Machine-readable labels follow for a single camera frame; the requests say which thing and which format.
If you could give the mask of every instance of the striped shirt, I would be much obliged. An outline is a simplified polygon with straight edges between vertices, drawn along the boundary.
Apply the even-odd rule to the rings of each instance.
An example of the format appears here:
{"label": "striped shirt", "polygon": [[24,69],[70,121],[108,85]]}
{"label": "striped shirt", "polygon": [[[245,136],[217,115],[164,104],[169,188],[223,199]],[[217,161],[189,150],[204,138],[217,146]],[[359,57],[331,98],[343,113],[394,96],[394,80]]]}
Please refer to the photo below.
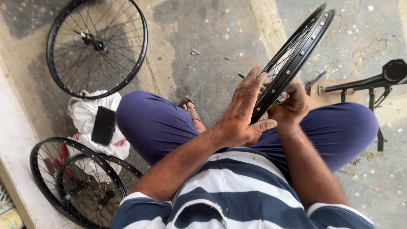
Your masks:
{"label": "striped shirt", "polygon": [[306,212],[266,154],[232,148],[210,156],[172,201],[140,192],[120,203],[111,229],[372,229],[357,210],[315,203]]}

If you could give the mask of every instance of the smartphone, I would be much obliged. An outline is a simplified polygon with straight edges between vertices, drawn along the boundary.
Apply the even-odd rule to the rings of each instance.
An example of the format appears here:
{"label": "smartphone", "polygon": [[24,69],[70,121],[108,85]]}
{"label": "smartphone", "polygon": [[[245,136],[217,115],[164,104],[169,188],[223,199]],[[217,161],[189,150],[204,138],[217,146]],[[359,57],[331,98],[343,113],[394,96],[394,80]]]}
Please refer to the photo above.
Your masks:
{"label": "smartphone", "polygon": [[102,145],[109,145],[116,130],[116,112],[99,106],[96,113],[95,125],[92,131],[92,141]]}

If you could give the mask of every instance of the brown sandal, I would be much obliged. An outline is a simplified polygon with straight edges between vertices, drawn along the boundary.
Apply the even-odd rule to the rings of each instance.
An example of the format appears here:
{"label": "brown sandal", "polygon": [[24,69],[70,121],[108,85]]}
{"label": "brown sandal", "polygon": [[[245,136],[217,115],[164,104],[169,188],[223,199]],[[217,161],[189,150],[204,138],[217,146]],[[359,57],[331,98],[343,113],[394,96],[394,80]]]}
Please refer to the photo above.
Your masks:
{"label": "brown sandal", "polygon": [[[188,103],[194,104],[190,99],[183,98],[183,99],[181,99],[181,101],[179,102],[177,107],[183,108],[182,106],[187,105]],[[192,109],[190,109],[188,107],[187,107],[186,111],[187,111],[189,117],[191,117],[192,120],[196,119],[196,120],[202,122],[201,117],[199,116],[199,114],[196,111],[193,111]]]}

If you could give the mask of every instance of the leg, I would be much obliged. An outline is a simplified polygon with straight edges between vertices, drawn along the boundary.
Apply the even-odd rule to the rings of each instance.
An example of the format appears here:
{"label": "leg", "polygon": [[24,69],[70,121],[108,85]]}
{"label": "leg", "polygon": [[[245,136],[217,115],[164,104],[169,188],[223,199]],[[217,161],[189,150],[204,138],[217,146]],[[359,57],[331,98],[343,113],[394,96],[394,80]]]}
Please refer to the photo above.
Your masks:
{"label": "leg", "polygon": [[135,91],[122,98],[116,122],[149,165],[199,134],[183,108],[145,91]]}
{"label": "leg", "polygon": [[[357,103],[338,103],[311,110],[301,128],[332,172],[353,160],[374,140],[379,123],[374,113]],[[274,129],[262,134],[251,148],[267,153],[287,167]]]}

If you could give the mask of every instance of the bicycle wheel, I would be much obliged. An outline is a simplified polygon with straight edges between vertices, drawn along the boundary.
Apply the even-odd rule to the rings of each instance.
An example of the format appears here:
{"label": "bicycle wheel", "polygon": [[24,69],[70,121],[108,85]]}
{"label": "bicycle wheel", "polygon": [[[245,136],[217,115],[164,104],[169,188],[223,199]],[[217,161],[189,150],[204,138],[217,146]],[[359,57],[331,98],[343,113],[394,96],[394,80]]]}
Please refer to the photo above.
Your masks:
{"label": "bicycle wheel", "polygon": [[324,9],[325,4],[316,9],[263,69],[262,72],[267,72],[267,76],[272,77],[272,82],[257,99],[251,124],[267,112],[324,37],[335,16],[334,10],[324,12]]}
{"label": "bicycle wheel", "polygon": [[91,176],[81,171],[80,167],[68,158],[68,153],[84,154],[90,158],[89,165],[100,168],[106,177],[105,180],[111,181],[109,190],[114,189],[114,196],[120,199],[126,196],[120,177],[99,154],[74,140],[60,137],[46,139],[32,149],[30,165],[34,181],[48,202],[66,218],[84,228],[101,228],[80,212],[72,212],[71,207],[65,205],[66,199],[60,198],[61,190],[58,190],[57,186],[59,180],[73,184],[74,188],[69,193],[73,197],[80,192],[95,189],[98,187],[97,181],[101,180],[98,175]]}
{"label": "bicycle wheel", "polygon": [[106,97],[135,77],[147,40],[146,20],[133,0],[73,0],[51,26],[48,69],[72,96]]}
{"label": "bicycle wheel", "polygon": [[[138,179],[141,178],[141,173],[129,163],[116,157],[105,154],[99,154],[99,156],[109,162],[115,171],[120,171],[120,180],[125,184],[126,193],[129,193]],[[81,188],[81,183],[66,175],[67,169],[76,170],[78,174],[84,175],[83,166],[88,164],[90,160],[85,154],[76,155],[59,169],[57,175],[58,194],[60,199],[64,200],[63,203],[68,211],[76,215],[77,218],[86,218],[98,225],[98,228],[109,228],[122,200],[115,194],[115,187],[112,186],[112,182],[101,178],[103,171],[100,171],[96,173],[98,182],[90,181],[87,186],[83,185],[80,192],[77,192]]]}

